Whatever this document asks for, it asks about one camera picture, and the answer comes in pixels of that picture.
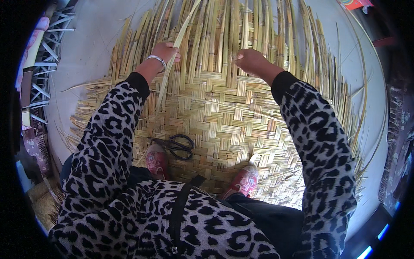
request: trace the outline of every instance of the person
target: person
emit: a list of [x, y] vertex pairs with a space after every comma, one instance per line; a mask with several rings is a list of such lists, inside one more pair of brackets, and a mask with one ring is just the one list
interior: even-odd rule
[[303, 165], [303, 210], [249, 198], [258, 170], [239, 172], [221, 199], [165, 180], [164, 150], [150, 146], [147, 168], [132, 167], [132, 133], [162, 61], [180, 54], [159, 43], [93, 114], [70, 169], [49, 238], [67, 258], [339, 258], [356, 207], [355, 162], [327, 101], [308, 83], [242, 49], [235, 64], [271, 85]]

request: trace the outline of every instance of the gray floor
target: gray floor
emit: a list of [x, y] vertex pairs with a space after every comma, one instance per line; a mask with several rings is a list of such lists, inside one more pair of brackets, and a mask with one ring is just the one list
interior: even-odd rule
[[[326, 42], [332, 53], [337, 57], [340, 53], [342, 75], [348, 81], [351, 92], [355, 92], [363, 86], [362, 62], [355, 33], [345, 13], [332, 0], [307, 0], [306, 3], [312, 7], [314, 15], [321, 20]], [[69, 28], [76, 28], [76, 30], [65, 33], [63, 37], [61, 62], [58, 70], [50, 76], [51, 104], [45, 108], [49, 122], [50, 145], [62, 164], [69, 157], [70, 151], [63, 144], [58, 129], [64, 134], [71, 134], [72, 125], [69, 118], [75, 111], [77, 101], [85, 98], [85, 91], [82, 88], [61, 91], [103, 77], [108, 72], [111, 51], [120, 35], [124, 19], [132, 15], [132, 28], [138, 26], [143, 12], [153, 6], [154, 1], [135, 0], [79, 0], [76, 4], [74, 9], [76, 17], [69, 25]], [[275, 4], [273, 9], [274, 15], [277, 15]], [[297, 1], [294, 3], [294, 10], [297, 16], [296, 22], [301, 24]], [[338, 48], [336, 23], [339, 28], [340, 49]], [[359, 137], [367, 160], [369, 160], [380, 135], [380, 126], [385, 111], [385, 85], [381, 64], [377, 60], [369, 39], [355, 22], [352, 24], [356, 28], [363, 47], [369, 78], [366, 119], [364, 130], [361, 131]], [[303, 33], [300, 26], [298, 30], [298, 33]], [[304, 46], [303, 39], [300, 38], [299, 43], [300, 46]], [[355, 111], [358, 111], [362, 100], [362, 94], [353, 99]], [[368, 179], [363, 184], [365, 187], [363, 198], [351, 218], [347, 238], [350, 238], [366, 222], [379, 204], [377, 193], [386, 156], [385, 131], [380, 147], [364, 175]]]

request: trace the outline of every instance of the black cuff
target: black cuff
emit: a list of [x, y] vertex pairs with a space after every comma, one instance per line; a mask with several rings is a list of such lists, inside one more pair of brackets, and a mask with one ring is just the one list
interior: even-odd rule
[[291, 73], [283, 71], [279, 73], [272, 83], [272, 95], [277, 104], [280, 105], [283, 95], [296, 82], [300, 80], [294, 77]]
[[148, 86], [147, 80], [145, 80], [145, 78], [140, 73], [137, 73], [137, 72], [130, 73], [128, 78], [125, 79], [125, 82], [130, 84], [136, 90], [138, 90], [138, 92], [140, 93], [142, 97], [142, 100], [147, 99], [147, 97], [149, 96], [149, 86]]

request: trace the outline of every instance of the black pants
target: black pants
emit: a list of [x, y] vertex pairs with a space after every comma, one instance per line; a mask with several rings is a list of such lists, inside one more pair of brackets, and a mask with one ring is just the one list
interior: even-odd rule
[[[73, 154], [63, 164], [60, 173], [61, 184], [63, 184], [63, 179], [67, 179], [70, 175], [72, 157]], [[127, 179], [127, 184], [130, 187], [142, 181], [153, 179], [145, 167], [132, 166], [130, 171], [130, 176]], [[227, 207], [251, 218], [274, 245], [281, 258], [290, 258], [296, 251], [300, 244], [303, 226], [302, 211], [253, 200], [241, 193], [232, 194], [226, 200], [220, 201]]]

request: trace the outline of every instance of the red shoe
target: red shoe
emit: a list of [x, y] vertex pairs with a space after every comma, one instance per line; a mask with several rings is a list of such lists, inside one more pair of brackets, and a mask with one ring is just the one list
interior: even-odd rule
[[157, 180], [169, 180], [167, 174], [167, 154], [162, 146], [152, 144], [149, 146], [145, 162], [152, 176]]
[[230, 187], [220, 196], [220, 199], [225, 200], [233, 193], [239, 192], [246, 197], [250, 197], [251, 193], [258, 185], [259, 171], [256, 167], [248, 165], [244, 167], [233, 179]]

